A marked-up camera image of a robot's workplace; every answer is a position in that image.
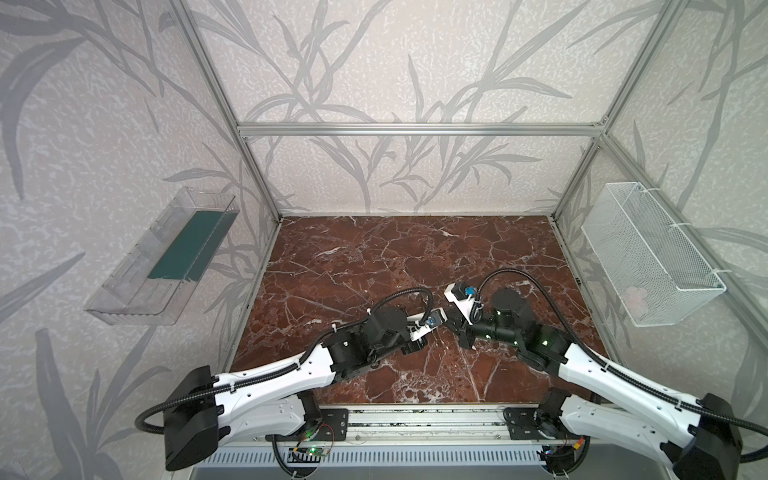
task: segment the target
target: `brown marble surface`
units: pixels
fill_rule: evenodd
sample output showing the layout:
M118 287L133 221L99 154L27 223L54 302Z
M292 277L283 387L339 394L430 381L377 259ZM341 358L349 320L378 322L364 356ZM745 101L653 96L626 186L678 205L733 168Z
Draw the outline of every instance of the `brown marble surface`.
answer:
M605 353L574 277L545 217L303 217L286 218L232 366L249 369L301 353L334 320L362 318L384 296L427 286L447 307L445 286L478 286L500 266L516 266L547 287L584 341ZM557 317L527 280L505 274L485 290L512 286L529 298L542 322ZM394 300L409 314L414 296ZM420 352L397 352L367 375L316 391L321 403L539 402L550 379L518 361L513 349L482 339L460 349L445 327Z

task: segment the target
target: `leaf pattern wallpaper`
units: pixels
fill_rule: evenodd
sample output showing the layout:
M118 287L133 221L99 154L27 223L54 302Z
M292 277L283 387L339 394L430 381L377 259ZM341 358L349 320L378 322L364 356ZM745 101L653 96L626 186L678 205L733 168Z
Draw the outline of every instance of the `leaf pattern wallpaper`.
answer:
M0 478L159 478L133 418L227 367L275 224L163 2L0 2ZM235 224L174 326L83 309L178 189Z
M766 30L764 0L688 2L610 132L764 307L768 307ZM617 174L594 182L610 164L610 158L596 161L581 190L599 193L605 181L624 181ZM589 196L574 198L562 219L571 235L569 246L590 291L615 298L578 231L591 208L584 195ZM737 415L768 423L768 355L722 300L676 326L654 329L634 327L621 310L607 304L599 308L629 366L677 388L715 392L730 399ZM745 437L748 449L762 446L763 441L756 435ZM748 479L766 474L768 467L759 462L743 465L740 471L740 477Z
M599 121L661 2L189 4L240 122L454 123ZM294 214L546 214L588 142L249 140Z

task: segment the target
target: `white wire mesh basket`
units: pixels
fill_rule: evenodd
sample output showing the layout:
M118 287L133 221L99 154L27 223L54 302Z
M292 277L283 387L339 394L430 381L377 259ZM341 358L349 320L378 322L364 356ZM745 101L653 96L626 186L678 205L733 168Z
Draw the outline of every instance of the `white wire mesh basket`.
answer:
M726 289L642 184L605 184L581 229L636 326L679 323Z

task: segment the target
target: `black cable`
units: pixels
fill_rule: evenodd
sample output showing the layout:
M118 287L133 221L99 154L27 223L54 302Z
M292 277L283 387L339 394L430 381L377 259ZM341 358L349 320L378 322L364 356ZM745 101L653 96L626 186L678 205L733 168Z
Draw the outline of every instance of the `black cable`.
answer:
M698 415L717 420L719 422L730 423L731 425L735 425L742 429L751 430L753 432L757 432L763 436L768 437L768 429L766 427L763 427L762 425L758 425L756 423L749 422L747 420L738 419L730 415L724 415L722 413L712 412L711 410L707 410L698 405L693 405L688 402L680 402L676 397L673 397L672 395L668 395L664 392L656 390L655 388L648 386L637 379L632 378L631 376L620 371L619 369L616 369L613 366L608 365L608 363L605 360L603 360L597 353L592 351L592 349L589 348L586 343L584 343L584 340L578 337L578 335L574 331L571 324L566 320L565 315L563 315L563 312L561 312L560 309L558 308L557 303L555 303L552 297L549 295L549 292L545 290L545 288L538 282L538 280L536 280L533 276L531 276L529 273L523 270L508 267L508 268L500 268L498 270L491 272L480 284L480 288L478 289L478 300L480 300L480 292L482 291L482 287L484 287L485 284L492 277L499 275L500 273L517 273L518 275L522 275L528 280L530 280L531 283L533 283L534 286L541 292L541 294L544 295L544 298L547 300L547 303L549 303L549 305L552 307L552 309L554 310L554 314L558 316L560 323L562 323L563 327L565 328L566 333L568 333L568 335L571 337L571 341L579 345L579 347L581 347L581 349L584 350L585 353L587 353L589 358L591 358L595 363L597 363L600 367L602 367L606 371L616 375L617 377L631 384L632 386L635 386L640 390L646 393L649 393L652 396L657 397L658 399L662 399L665 402L675 405L679 409L686 409L689 412L693 412ZM757 460L762 460L763 458L768 458L768 445L754 452L741 455L740 463L756 462Z
M372 308L371 312L375 312L379 308L381 308L384 304L391 302L395 298L401 295L406 295L408 293L426 293L427 295L427 309L424 312L424 315L422 316L422 323L429 317L429 314L432 312L432 304L434 302L434 298L432 296L432 291L429 289L423 287L423 286L416 286L413 288L408 288L405 290L400 290L399 292L395 292L391 295L388 295L384 297L383 299L379 300ZM363 318L361 320L357 320L356 322L347 323L346 325L342 325L336 329L336 331L350 329L354 326L358 326L361 323L365 322L366 318ZM334 330L329 330L328 332L325 332L318 336L310 345L310 347L304 352L304 354L299 358L299 364L303 365L307 359L310 357L312 351L317 347L317 344L320 343L322 339L327 337L328 335L334 333ZM244 386L251 386L256 385L257 383L267 382L269 380L276 379L279 376L283 376L286 373L292 372L293 370L296 370L299 368L299 365L296 363L291 363L288 366L284 366L282 369L275 370L274 372L268 372L264 373L263 375L257 376L257 377L250 377L247 379L238 380L234 383L234 388L238 389ZM209 389L201 390L199 392L190 393L185 396L177 397L175 399L167 400L166 402L159 403L153 407L150 407L149 409L144 410L142 413L140 413L136 419L134 420L134 426L142 431L147 433L154 433L157 435L163 435L164 433L164 427L161 427L159 425L152 425L150 423L147 423L147 419L150 418L152 415L156 415L160 412L163 412L164 410L172 409L174 407L184 405L187 403L192 402L198 402L204 400L206 397L211 395L216 395L218 393L223 393L228 390L231 390L232 386L230 385L222 385L218 387L212 387Z
M291 471L290 468L288 468L288 465L286 465L284 462L283 457L280 456L280 450L277 449L277 440L275 439L275 435L272 435L272 452L275 454L275 459L277 460L277 464L280 465L280 469L290 475L291 478L307 478L312 475L315 470L317 470L317 467L315 467L310 473L306 475L301 475L297 469Z

